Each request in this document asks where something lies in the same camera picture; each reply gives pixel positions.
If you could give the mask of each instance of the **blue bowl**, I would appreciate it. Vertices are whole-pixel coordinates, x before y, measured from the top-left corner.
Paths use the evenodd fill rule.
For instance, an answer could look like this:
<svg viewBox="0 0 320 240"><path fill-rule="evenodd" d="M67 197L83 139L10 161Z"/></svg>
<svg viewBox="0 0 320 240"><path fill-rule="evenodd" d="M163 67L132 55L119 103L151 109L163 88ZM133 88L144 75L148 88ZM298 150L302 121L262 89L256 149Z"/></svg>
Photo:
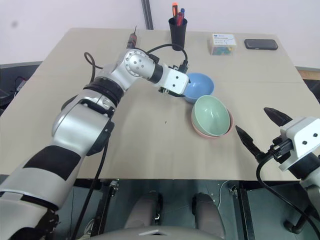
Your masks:
<svg viewBox="0 0 320 240"><path fill-rule="evenodd" d="M188 77L191 83L186 86L183 93L187 102L194 104L203 95L211 95L213 93L215 85L207 75L195 72L189 73Z"/></svg>

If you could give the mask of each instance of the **pink bowl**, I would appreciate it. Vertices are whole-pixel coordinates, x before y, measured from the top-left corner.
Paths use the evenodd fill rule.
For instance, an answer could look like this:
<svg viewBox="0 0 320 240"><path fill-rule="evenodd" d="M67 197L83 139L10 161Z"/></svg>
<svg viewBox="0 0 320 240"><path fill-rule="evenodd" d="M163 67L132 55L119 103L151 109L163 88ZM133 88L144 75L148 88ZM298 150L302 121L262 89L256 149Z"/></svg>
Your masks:
<svg viewBox="0 0 320 240"><path fill-rule="evenodd" d="M199 134L201 137L204 137L205 139L216 139L216 138L228 135L230 130L234 127L234 124L235 124L234 123L234 116L232 115L232 113L229 110L228 110L228 113L229 113L229 116L230 116L230 127L229 127L229 130L225 134L223 134L221 136L209 136L209 135L206 135L206 134L202 133L201 131L199 131L196 128L196 126L194 125L194 122L192 121L192 118L191 118L191 123L192 123L192 126L193 126L194 130L196 131L196 133Z"/></svg>

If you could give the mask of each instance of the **green bowl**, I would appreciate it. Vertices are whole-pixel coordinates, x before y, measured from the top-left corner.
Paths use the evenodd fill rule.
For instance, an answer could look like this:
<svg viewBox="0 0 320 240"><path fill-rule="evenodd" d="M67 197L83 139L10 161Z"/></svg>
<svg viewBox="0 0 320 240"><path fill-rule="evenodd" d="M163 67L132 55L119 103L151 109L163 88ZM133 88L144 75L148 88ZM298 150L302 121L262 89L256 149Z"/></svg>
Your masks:
<svg viewBox="0 0 320 240"><path fill-rule="evenodd" d="M216 97L204 95L195 102L191 119L203 134L221 136L230 127L230 116L225 105Z"/></svg>

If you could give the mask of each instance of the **screwdriver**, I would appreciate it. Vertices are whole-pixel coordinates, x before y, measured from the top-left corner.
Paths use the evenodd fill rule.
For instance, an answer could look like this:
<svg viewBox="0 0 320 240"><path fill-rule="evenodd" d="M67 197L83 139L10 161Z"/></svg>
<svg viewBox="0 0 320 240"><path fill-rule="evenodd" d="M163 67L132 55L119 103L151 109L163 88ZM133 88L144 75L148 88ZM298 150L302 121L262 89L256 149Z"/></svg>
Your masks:
<svg viewBox="0 0 320 240"><path fill-rule="evenodd" d="M136 35L137 26L134 28L134 32L130 34L128 44L126 45L127 49L134 49L137 43L137 35Z"/></svg>

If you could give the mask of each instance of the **white wall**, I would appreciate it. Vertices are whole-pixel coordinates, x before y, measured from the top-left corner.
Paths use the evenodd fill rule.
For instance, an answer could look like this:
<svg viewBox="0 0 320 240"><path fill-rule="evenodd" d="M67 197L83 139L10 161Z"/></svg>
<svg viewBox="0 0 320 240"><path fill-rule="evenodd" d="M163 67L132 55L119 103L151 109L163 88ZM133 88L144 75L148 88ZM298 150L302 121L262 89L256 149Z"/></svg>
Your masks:
<svg viewBox="0 0 320 240"><path fill-rule="evenodd" d="M150 0L155 29L169 29L172 2ZM320 0L177 2L185 8L187 30L276 34L295 66L320 69Z"/></svg>
<svg viewBox="0 0 320 240"><path fill-rule="evenodd" d="M43 61L70 28L135 25L141 0L0 0L0 64Z"/></svg>

